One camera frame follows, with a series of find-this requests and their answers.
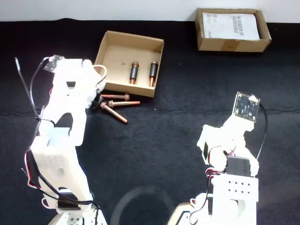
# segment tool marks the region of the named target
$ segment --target paper document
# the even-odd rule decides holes
[[[202,13],[204,37],[259,40],[253,14]]]

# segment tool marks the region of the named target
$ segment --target black cylindrical part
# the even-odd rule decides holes
[[[151,62],[149,77],[156,77],[157,72],[158,72],[158,63]]]
[[[131,71],[130,71],[130,79],[136,80],[137,77],[137,70],[139,68],[139,63],[138,62],[133,62],[131,64]]]

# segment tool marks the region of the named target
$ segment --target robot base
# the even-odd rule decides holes
[[[256,225],[256,202],[229,200],[225,202],[222,213],[210,215],[208,201],[199,210],[205,197],[206,193],[201,193],[196,197],[197,204],[179,204],[167,225]],[[209,197],[214,199],[213,194],[208,194]]]
[[[101,210],[98,210],[97,223],[95,223],[96,212],[96,208],[92,207],[91,211],[84,214],[84,216],[82,216],[82,214],[76,213],[60,213],[57,214],[50,221],[50,223],[48,223],[48,225],[107,225]]]

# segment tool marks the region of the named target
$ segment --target circuit board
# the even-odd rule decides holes
[[[244,119],[256,122],[260,99],[254,95],[238,92],[235,98],[233,114]]]
[[[54,55],[49,62],[47,63],[47,65],[44,67],[44,70],[48,71],[48,72],[53,72],[55,70],[55,68],[57,67],[57,62],[59,60],[64,59],[63,56],[59,56],[59,55]]]

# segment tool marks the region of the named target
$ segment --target white wall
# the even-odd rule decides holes
[[[0,21],[192,21],[199,7],[256,8],[267,22],[300,23],[299,0],[1,0]]]

